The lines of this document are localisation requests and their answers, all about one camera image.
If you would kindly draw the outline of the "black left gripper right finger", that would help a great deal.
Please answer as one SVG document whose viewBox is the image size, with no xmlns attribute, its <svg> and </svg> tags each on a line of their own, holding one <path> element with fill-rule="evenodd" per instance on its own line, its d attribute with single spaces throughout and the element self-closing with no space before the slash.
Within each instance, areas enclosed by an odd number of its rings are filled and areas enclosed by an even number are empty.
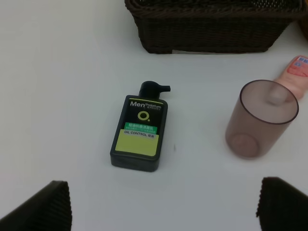
<svg viewBox="0 0 308 231">
<path fill-rule="evenodd" d="M 281 178 L 265 177 L 256 217 L 263 231 L 306 231 L 308 196 Z"/>
</svg>

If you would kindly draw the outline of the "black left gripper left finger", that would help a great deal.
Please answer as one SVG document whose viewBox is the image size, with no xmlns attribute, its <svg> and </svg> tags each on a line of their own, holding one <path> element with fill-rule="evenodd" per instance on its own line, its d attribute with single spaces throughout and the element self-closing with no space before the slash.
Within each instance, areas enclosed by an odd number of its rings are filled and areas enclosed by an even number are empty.
<svg viewBox="0 0 308 231">
<path fill-rule="evenodd" d="M 2 231 L 70 231 L 72 210 L 68 182 L 51 181 L 0 220 Z"/>
</svg>

